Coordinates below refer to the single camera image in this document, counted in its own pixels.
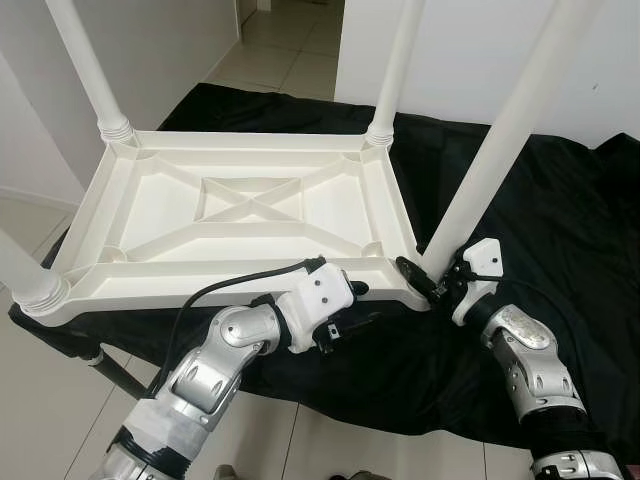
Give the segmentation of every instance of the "tile floor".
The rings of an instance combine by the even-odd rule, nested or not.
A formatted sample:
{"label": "tile floor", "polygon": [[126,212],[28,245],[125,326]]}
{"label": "tile floor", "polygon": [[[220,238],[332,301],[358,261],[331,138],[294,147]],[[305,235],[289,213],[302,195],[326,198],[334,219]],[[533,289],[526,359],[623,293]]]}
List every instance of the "tile floor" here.
{"label": "tile floor", "polygon": [[333,100],[343,11],[344,0],[281,0],[271,12],[255,12],[243,25],[243,42],[206,81]]}
{"label": "tile floor", "polygon": [[[42,260],[71,215],[0,198],[0,228]],[[134,401],[77,359],[16,327],[0,285],[0,478],[84,480]],[[148,382],[156,367],[110,353]],[[406,437],[355,427],[304,406],[239,393],[187,478],[230,463],[244,480],[326,480],[368,469],[396,480],[526,480],[527,451],[443,432]]]}

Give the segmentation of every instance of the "black cloth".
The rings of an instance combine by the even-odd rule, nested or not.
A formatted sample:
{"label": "black cloth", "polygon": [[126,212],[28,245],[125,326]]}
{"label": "black cloth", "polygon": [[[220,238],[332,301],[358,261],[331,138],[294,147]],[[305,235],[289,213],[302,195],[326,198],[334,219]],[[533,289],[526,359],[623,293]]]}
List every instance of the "black cloth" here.
{"label": "black cloth", "polygon": [[[201,84],[162,130],[359,134],[373,115],[353,106]],[[487,126],[399,114],[393,168],[417,241],[425,245],[469,167]],[[638,165],[640,144],[618,135],[590,150],[533,135],[476,228],[501,242],[505,273],[555,297],[503,285],[498,295],[556,334],[596,425],[625,463],[640,463],[640,321],[638,296]],[[51,263],[57,247],[50,252]],[[478,338],[438,312],[412,312],[395,302],[363,302],[381,319],[335,352],[258,358],[242,389],[299,401],[333,418],[422,434],[435,429],[486,442],[526,447],[504,378]],[[214,308],[189,312],[181,353],[204,338]],[[69,356],[115,345],[160,365],[176,310],[86,313],[45,328],[14,306],[12,319]]]}

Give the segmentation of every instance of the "white wall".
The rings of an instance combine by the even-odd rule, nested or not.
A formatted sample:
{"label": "white wall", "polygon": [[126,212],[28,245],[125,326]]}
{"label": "white wall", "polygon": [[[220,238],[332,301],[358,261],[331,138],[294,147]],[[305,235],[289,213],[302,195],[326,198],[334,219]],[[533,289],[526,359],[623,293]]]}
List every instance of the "white wall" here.
{"label": "white wall", "polygon": [[72,209],[84,190],[0,53],[0,195],[44,197]]}
{"label": "white wall", "polygon": [[[77,0],[120,106],[155,129],[237,40],[234,0]],[[0,51],[83,186],[104,146],[44,0],[0,1]]]}
{"label": "white wall", "polygon": [[[403,2],[346,2],[337,101],[375,104]],[[427,0],[399,110],[492,123],[552,0]],[[638,2],[606,0],[537,133],[640,138]]]}

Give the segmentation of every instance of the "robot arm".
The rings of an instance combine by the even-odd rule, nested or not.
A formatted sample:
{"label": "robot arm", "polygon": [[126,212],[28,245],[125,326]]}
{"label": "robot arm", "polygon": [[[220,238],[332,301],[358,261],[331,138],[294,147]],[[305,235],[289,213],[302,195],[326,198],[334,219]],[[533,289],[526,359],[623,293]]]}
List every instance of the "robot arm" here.
{"label": "robot arm", "polygon": [[136,404],[91,479],[183,478],[238,390],[242,369],[279,348],[313,347],[314,331],[354,300],[344,272],[324,264],[275,301],[263,297],[252,307],[221,310],[204,343],[154,398]]}
{"label": "robot arm", "polygon": [[515,305],[495,300],[492,279],[502,276],[497,240],[484,239],[459,252],[439,285],[410,261],[396,262],[432,306],[448,305],[453,321],[478,332],[493,352],[529,439],[536,480],[623,479],[558,358],[553,332]]}

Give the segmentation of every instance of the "black cable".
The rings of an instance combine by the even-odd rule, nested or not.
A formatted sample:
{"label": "black cable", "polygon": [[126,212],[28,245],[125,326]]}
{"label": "black cable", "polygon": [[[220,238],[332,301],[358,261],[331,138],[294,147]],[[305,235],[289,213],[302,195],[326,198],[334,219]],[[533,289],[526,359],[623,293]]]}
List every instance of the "black cable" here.
{"label": "black cable", "polygon": [[258,272],[251,273],[249,275],[243,275],[242,277],[231,278],[229,280],[223,280],[222,282],[214,283],[212,285],[206,286],[196,293],[191,295],[184,305],[178,310],[178,314],[176,315],[176,319],[173,321],[173,327],[171,328],[171,335],[169,336],[169,344],[167,346],[167,353],[164,357],[164,362],[162,364],[162,368],[160,369],[160,374],[157,377],[157,382],[155,387],[151,391],[151,396],[155,395],[158,392],[158,389],[164,385],[169,377],[169,370],[173,363],[173,355],[176,346],[178,327],[184,317],[185,312],[193,306],[193,304],[198,301],[199,298],[205,296],[207,293],[211,293],[215,290],[219,290],[221,288],[230,287],[231,285],[237,285],[239,283],[251,282],[253,280],[259,280],[261,278],[267,277],[275,277],[277,275],[284,275],[285,273],[291,273],[301,268],[307,267],[308,260],[303,260],[302,262],[298,262],[294,265],[290,265],[288,267],[276,268],[275,270],[267,270],[266,272]]}
{"label": "black cable", "polygon": [[544,298],[549,305],[551,305],[554,310],[559,314],[560,319],[562,320],[562,323],[564,324],[565,330],[567,330],[568,334],[569,334],[569,338],[571,340],[571,345],[573,347],[573,353],[575,354],[576,357],[576,369],[578,371],[578,378],[580,379],[580,384],[582,385],[582,391],[585,393],[583,396],[581,396],[581,400],[582,403],[584,404],[585,408],[587,409],[587,411],[589,411],[589,401],[587,400],[587,395],[586,395],[586,383],[584,381],[584,373],[582,371],[582,364],[580,362],[580,354],[578,351],[578,342],[576,340],[576,337],[573,333],[573,327],[571,326],[571,321],[569,320],[569,318],[565,315],[564,311],[562,310],[562,308],[560,308],[558,302],[547,292],[545,292],[544,290],[542,290],[540,287],[534,285],[533,283],[529,283],[526,282],[524,280],[519,280],[517,278],[511,278],[511,277],[492,277],[492,276],[488,276],[488,275],[477,275],[475,273],[471,273],[469,275],[471,280],[483,280],[483,281],[487,281],[487,282],[498,282],[498,283],[511,283],[514,285],[521,285],[523,287],[526,287],[534,292],[536,292],[538,295],[540,295],[542,298]]}

